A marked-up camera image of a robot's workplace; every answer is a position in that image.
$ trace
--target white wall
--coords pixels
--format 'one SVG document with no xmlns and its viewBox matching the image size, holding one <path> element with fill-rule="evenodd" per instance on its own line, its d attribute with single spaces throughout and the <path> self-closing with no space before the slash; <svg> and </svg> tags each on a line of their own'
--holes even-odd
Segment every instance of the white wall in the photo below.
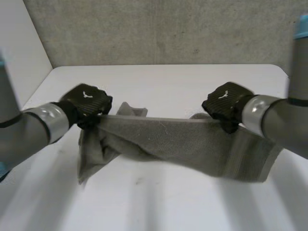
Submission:
<svg viewBox="0 0 308 231">
<path fill-rule="evenodd" d="M 0 51 L 22 107 L 52 70 L 22 0 L 0 0 Z"/>
</svg>

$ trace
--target gray concrete wall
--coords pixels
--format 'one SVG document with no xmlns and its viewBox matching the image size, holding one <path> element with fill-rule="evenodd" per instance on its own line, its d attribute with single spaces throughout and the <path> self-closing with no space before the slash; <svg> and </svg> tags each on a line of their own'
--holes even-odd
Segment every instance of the gray concrete wall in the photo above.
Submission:
<svg viewBox="0 0 308 231">
<path fill-rule="evenodd" d="M 308 0 L 24 0 L 53 67 L 275 64 Z"/>
</svg>

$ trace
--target folded cloth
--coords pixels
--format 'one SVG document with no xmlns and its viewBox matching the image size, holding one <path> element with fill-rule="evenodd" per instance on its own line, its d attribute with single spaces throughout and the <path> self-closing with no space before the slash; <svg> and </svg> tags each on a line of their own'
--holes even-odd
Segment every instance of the folded cloth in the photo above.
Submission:
<svg viewBox="0 0 308 231">
<path fill-rule="evenodd" d="M 191 119 L 146 118 L 147 110 L 124 102 L 80 134 L 79 182 L 120 154 L 138 161 L 164 160 L 213 177 L 263 182 L 282 147 L 240 127 L 227 134 L 207 114 Z"/>
</svg>

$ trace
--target blue cap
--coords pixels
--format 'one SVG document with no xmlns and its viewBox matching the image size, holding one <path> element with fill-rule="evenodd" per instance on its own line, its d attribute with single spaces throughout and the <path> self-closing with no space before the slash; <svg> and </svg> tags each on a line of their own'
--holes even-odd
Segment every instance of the blue cap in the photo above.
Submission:
<svg viewBox="0 0 308 231">
<path fill-rule="evenodd" d="M 8 170 L 3 162 L 0 162 L 0 177 L 8 173 Z"/>
<path fill-rule="evenodd" d="M 300 16 L 297 31 L 294 35 L 294 39 L 301 39 L 308 37 L 308 15 Z"/>
</svg>

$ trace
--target cloth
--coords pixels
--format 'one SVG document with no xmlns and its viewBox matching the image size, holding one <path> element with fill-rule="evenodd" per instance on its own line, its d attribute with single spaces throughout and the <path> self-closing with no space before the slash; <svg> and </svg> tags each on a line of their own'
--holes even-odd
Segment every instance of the cloth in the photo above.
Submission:
<svg viewBox="0 0 308 231">
<path fill-rule="evenodd" d="M 102 116 L 80 134 L 79 182 L 120 154 L 137 161 L 164 160 L 248 182 L 263 182 L 282 147 L 240 127 L 225 133 L 207 114 L 191 119 L 146 118 L 146 109 L 124 102 L 117 115 Z"/>
</svg>

